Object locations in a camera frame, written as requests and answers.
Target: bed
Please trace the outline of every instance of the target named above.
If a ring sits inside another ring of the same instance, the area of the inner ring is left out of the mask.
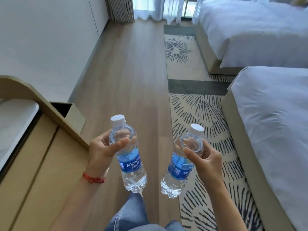
[[[221,106],[265,230],[307,230],[308,69],[247,67]]]
[[[206,0],[196,40],[210,73],[247,66],[308,68],[308,8],[283,3]]]

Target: white bedding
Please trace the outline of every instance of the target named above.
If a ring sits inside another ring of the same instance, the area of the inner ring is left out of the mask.
[[[308,11],[283,3],[206,0],[199,21],[222,67],[308,68]]]
[[[308,228],[308,69],[247,67],[231,87],[268,184],[297,231]]]

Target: rug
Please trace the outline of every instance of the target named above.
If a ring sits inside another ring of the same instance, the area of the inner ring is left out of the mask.
[[[207,71],[194,27],[165,25],[164,34],[173,140],[192,123],[203,126],[203,138],[223,155],[225,186],[248,230],[264,230],[220,106],[235,76]],[[210,198],[195,169],[179,201],[186,230],[217,230]]]

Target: person's right arm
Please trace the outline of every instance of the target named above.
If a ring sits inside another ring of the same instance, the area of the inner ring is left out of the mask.
[[[199,178],[209,194],[219,231],[247,231],[246,225],[225,187],[222,177],[222,156],[203,140],[204,151],[199,157],[185,147],[184,154],[195,164]]]

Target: red bracelet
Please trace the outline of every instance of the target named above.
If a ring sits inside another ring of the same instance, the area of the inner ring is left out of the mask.
[[[82,173],[82,176],[84,179],[86,179],[88,182],[93,183],[104,183],[105,179],[102,179],[101,177],[90,177],[89,175],[87,175],[85,172]]]

